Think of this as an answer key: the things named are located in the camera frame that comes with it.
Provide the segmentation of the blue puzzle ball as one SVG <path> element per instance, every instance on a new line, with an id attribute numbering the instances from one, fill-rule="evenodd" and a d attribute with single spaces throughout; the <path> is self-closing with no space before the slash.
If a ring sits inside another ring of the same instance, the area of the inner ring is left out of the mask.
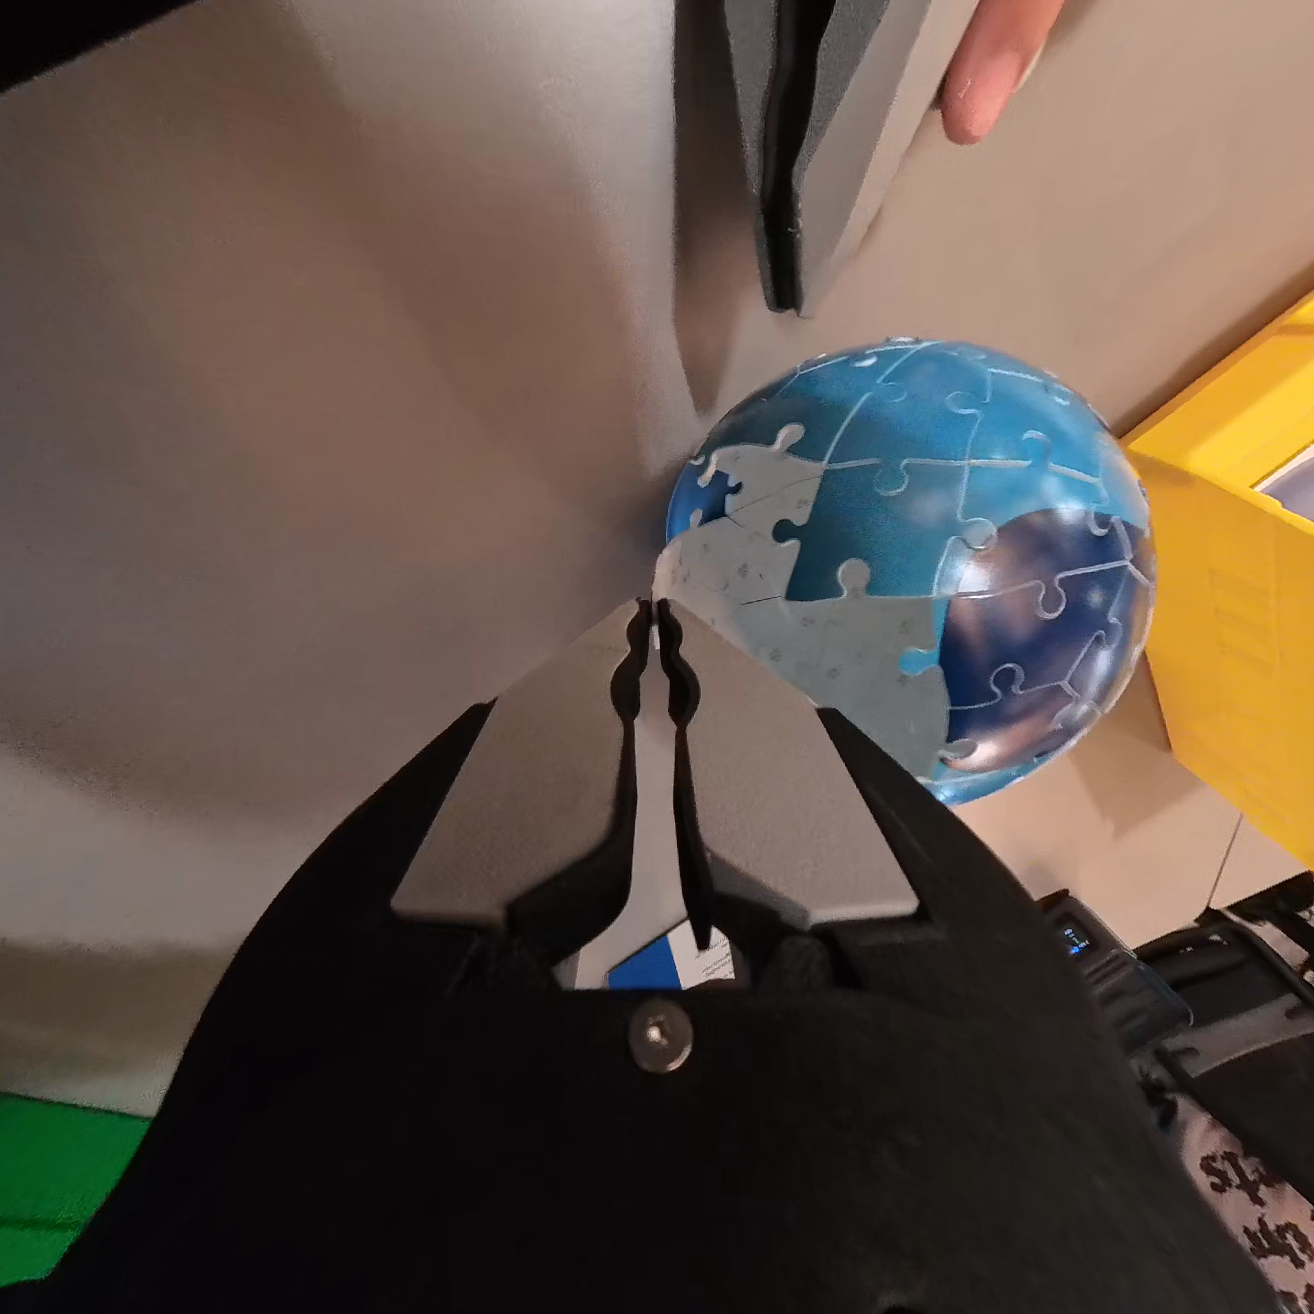
<path id="1" fill-rule="evenodd" d="M 655 586 L 962 807 L 1118 704 L 1157 558 L 1092 404 L 1011 355 L 893 337 L 719 419 L 673 488 Z"/>

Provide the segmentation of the dark cloth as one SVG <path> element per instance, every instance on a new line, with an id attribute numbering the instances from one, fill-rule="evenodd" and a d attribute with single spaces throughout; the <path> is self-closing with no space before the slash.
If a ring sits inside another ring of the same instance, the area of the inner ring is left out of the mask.
<path id="1" fill-rule="evenodd" d="M 125 40 L 194 2 L 2 2 L 2 94 Z"/>

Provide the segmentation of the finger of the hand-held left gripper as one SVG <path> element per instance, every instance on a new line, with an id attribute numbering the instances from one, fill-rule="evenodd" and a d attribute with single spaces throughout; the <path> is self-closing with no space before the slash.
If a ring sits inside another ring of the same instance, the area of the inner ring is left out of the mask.
<path id="1" fill-rule="evenodd" d="M 934 106 L 977 2 L 838 2 L 812 61 L 793 170 L 797 313 L 857 254 Z"/>
<path id="2" fill-rule="evenodd" d="M 796 166 L 814 106 L 811 3 L 725 2 L 732 79 L 767 307 L 800 307 Z"/>

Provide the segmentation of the white black-printed cloth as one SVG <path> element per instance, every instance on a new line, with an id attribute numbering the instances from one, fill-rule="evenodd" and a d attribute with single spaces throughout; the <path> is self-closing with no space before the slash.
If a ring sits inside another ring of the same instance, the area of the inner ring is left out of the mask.
<path id="1" fill-rule="evenodd" d="M 1290 1313 L 1313 1310 L 1313 1208 L 1187 1096 L 1159 1094 L 1159 1126 L 1196 1189 Z"/>

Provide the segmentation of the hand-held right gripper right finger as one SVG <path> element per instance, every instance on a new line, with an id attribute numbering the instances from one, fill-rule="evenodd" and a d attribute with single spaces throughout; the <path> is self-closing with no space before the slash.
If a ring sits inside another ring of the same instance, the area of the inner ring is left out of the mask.
<path id="1" fill-rule="evenodd" d="M 675 729 L 673 814 L 700 946 L 732 903 L 788 930 L 903 919 L 919 900 L 819 710 L 674 600 L 658 600 Z"/>

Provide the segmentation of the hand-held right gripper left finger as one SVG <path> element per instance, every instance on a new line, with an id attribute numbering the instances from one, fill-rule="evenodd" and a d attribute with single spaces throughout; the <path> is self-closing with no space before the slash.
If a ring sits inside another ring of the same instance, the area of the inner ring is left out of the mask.
<path id="1" fill-rule="evenodd" d="M 392 898 L 403 919 L 504 933 L 552 967 L 625 911 L 651 600 L 498 699 Z"/>

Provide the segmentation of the yellow cardboard box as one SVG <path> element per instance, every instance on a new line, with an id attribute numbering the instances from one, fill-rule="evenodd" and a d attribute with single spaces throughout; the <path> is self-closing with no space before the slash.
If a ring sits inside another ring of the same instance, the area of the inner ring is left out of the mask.
<path id="1" fill-rule="evenodd" d="M 1149 660 L 1172 749 L 1312 867 L 1313 298 L 1148 418 L 1126 454 L 1152 507 Z"/>

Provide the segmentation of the person's left hand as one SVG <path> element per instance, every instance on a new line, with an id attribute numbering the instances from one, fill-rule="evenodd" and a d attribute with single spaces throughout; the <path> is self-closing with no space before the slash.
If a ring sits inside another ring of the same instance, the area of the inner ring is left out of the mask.
<path id="1" fill-rule="evenodd" d="M 1066 2 L 979 2 L 944 79 L 946 139 L 983 142 L 1024 87 L 1067 9 Z"/>

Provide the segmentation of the green mat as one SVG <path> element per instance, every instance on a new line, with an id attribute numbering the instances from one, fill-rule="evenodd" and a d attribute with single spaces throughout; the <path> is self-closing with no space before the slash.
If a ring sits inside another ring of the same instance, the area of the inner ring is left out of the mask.
<path id="1" fill-rule="evenodd" d="M 2 1094 L 2 1284 L 42 1279 L 90 1224 L 150 1119 Z"/>

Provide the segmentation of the blue and white card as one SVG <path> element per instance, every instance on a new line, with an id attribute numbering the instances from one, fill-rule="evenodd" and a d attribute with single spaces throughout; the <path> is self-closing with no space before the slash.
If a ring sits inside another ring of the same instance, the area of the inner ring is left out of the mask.
<path id="1" fill-rule="evenodd" d="M 701 948 L 689 922 L 651 941 L 606 977 L 610 992 L 688 993 L 738 985 L 734 948 L 727 935 L 714 929 L 707 948 Z"/>

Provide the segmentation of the black bag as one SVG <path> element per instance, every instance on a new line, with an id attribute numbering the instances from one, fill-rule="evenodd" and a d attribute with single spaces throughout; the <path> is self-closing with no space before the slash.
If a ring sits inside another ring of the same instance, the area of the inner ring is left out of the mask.
<path id="1" fill-rule="evenodd" d="M 1129 948 L 1070 892 L 1041 911 L 1142 1076 L 1312 1176 L 1312 872 Z"/>

